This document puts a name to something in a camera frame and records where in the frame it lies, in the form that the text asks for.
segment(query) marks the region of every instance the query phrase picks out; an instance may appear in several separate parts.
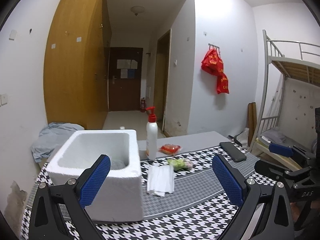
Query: door handle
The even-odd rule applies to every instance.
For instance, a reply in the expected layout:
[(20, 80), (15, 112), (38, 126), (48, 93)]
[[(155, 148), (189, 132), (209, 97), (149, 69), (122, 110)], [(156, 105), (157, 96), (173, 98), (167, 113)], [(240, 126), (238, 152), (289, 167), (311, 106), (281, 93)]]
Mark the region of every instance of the door handle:
[(112, 76), (112, 84), (113, 85), (115, 84), (115, 80), (116, 80), (115, 76)]

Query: smartphone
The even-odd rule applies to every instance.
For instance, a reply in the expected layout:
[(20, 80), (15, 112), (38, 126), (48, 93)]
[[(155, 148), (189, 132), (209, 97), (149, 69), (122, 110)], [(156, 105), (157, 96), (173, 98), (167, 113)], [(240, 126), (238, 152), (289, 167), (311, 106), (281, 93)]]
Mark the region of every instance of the smartphone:
[(227, 154), (230, 155), (234, 162), (238, 163), (247, 159), (247, 156), (234, 146), (232, 142), (221, 142), (219, 145)]

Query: ceiling light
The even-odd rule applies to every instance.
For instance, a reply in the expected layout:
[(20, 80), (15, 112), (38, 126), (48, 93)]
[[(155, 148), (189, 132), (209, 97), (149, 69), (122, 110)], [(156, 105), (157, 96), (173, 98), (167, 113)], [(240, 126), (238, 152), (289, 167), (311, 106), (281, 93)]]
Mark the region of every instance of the ceiling light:
[(139, 13), (144, 13), (146, 9), (143, 6), (133, 6), (131, 7), (130, 11), (132, 11), (136, 16)]

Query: screw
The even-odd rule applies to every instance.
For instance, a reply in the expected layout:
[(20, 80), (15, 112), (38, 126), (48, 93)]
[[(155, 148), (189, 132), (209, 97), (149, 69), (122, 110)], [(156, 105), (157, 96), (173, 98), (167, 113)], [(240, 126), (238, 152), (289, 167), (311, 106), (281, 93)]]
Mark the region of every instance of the screw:
[(280, 188), (283, 188), (283, 187), (284, 187), (283, 183), (282, 183), (282, 182), (280, 182), (280, 181), (279, 181), (279, 182), (277, 182), (277, 186), (278, 186), (278, 187), (280, 187)]
[(247, 179), (247, 183), (248, 183), (249, 185), (253, 185), (253, 184), (255, 184), (256, 182), (254, 181), (254, 179), (249, 178), (249, 179)]
[(76, 179), (69, 179), (68, 180), (68, 184), (69, 185), (73, 185), (73, 184), (75, 184), (76, 183)]
[(45, 187), (45, 182), (40, 183), (39, 188), (44, 188)]

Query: wooden cabinet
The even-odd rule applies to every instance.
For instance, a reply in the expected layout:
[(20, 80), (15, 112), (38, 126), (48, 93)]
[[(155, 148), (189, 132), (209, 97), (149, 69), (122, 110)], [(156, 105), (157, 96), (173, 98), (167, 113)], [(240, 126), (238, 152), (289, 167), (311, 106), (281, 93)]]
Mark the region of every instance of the wooden cabinet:
[[(48, 122), (77, 123), (86, 129), (103, 126), (108, 112), (103, 2), (106, 1), (60, 0), (44, 59)], [(110, 32), (106, 35), (109, 41), (105, 42), (110, 44), (108, 15), (104, 21), (107, 24), (104, 32)]]

